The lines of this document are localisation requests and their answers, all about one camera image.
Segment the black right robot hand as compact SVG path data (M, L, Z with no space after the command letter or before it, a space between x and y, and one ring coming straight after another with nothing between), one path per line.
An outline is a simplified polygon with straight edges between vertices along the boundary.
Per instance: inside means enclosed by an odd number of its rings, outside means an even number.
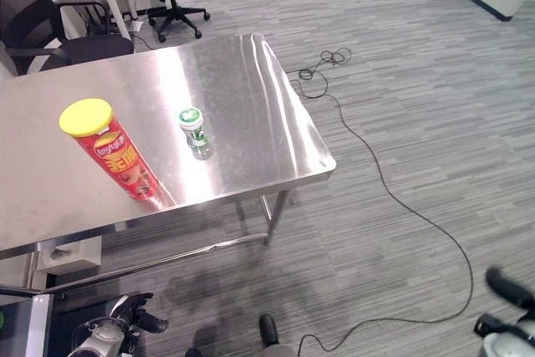
M476 321L473 332L481 338L489 334L512 334L534 344L534 292L504 276L498 266L488 268L485 279L494 294L523 310L525 314L516 324L507 324L491 314L483 314Z

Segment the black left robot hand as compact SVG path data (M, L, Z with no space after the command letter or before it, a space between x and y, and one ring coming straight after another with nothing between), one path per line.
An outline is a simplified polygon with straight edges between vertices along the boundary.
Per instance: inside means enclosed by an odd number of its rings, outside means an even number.
M145 305L153 297L153 293L123 295L111 309L110 317L118 319L125 327L136 327L152 334L163 333L169 322L149 314L145 309Z

